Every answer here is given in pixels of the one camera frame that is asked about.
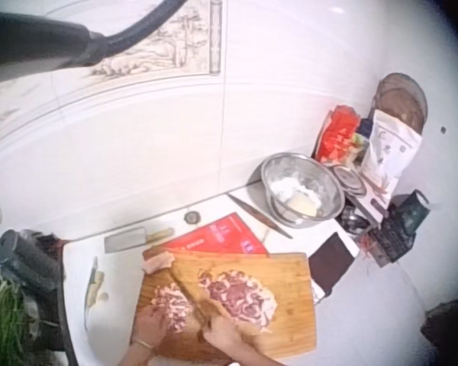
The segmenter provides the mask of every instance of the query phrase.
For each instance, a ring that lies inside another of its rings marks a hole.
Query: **metal bowl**
[[[305,155],[283,152],[270,156],[261,166],[261,177],[272,215],[286,226],[310,227],[334,219],[344,208],[337,179]]]

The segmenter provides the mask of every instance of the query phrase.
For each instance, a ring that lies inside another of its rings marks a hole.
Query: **bracelet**
[[[144,347],[146,347],[147,349],[149,349],[150,351],[153,351],[153,346],[152,345],[148,345],[146,342],[143,342],[139,339],[134,339],[134,342],[135,343],[139,343],[140,345],[143,345]]]

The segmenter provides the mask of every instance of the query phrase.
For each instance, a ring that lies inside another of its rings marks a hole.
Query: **raw meat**
[[[166,316],[169,319],[168,329],[180,333],[185,328],[186,317],[192,311],[192,307],[176,284],[156,287],[151,303],[166,309]]]
[[[175,256],[170,252],[163,252],[144,261],[143,270],[146,275],[159,271],[160,269],[170,268],[175,260]]]
[[[275,314],[277,303],[272,292],[242,271],[220,273],[215,279],[207,271],[198,274],[198,286],[209,293],[235,319],[264,328]]]

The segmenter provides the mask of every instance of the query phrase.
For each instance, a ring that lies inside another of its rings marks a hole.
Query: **flour bag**
[[[361,165],[361,175],[386,206],[421,141],[421,135],[401,120],[375,110],[373,131]]]

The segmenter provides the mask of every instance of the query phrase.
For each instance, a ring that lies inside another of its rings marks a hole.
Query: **cutting board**
[[[149,258],[164,248],[144,252]],[[263,354],[282,358],[311,351],[316,346],[314,302],[311,274],[304,253],[245,255],[170,250],[175,255],[173,271],[196,300],[208,294],[198,286],[198,272],[203,269],[215,277],[223,271],[238,270],[255,277],[275,295],[278,304],[268,325],[269,332],[254,332],[249,323],[240,322],[245,339]],[[168,270],[144,276],[136,312],[151,304],[154,289],[173,280]],[[158,355],[187,361],[227,361],[227,357],[198,337],[200,325],[189,315],[183,332],[169,334],[157,349]]]

